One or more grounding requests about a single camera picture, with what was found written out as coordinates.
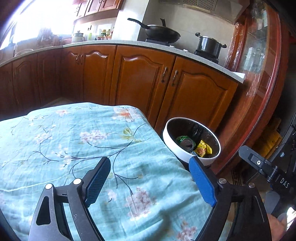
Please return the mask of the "person's right hand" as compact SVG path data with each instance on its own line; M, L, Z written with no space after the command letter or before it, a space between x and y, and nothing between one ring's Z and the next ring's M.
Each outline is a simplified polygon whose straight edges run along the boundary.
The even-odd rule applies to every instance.
M295 210L290 207L286 213L282 213L278 218L271 214L267 214L272 241L281 240L288 234L288 230L292 229L295 224Z

